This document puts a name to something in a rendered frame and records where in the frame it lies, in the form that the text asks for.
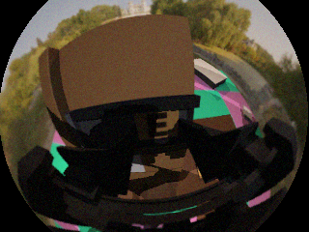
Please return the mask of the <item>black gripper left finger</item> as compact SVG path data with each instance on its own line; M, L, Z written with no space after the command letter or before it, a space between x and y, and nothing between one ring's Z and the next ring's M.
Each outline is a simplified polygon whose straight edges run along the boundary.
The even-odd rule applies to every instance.
M116 136L112 136L107 142L101 143L99 147L59 146L57 152L69 165L96 171L112 189L126 196L127 186L130 183L128 179L130 179L132 158L134 158L136 135L138 135L138 129L134 123L128 125Z

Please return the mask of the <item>beige flat rectangular box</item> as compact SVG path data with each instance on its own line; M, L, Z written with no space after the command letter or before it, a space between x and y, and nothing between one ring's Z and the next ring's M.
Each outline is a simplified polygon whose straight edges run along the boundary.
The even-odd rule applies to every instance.
M194 59L194 73L202 78L202 81L205 81L212 89L220 85L221 82L227 81L228 77L210 65L210 63L202 61L201 58Z

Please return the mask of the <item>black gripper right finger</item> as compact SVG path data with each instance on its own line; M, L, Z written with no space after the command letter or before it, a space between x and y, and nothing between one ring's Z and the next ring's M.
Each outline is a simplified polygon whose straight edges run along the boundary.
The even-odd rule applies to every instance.
M240 140L258 131L259 123L254 121L244 127L224 131L198 125L178 117L178 128L181 131L190 155L197 163L198 170L205 184L217 179L216 173L228 161Z

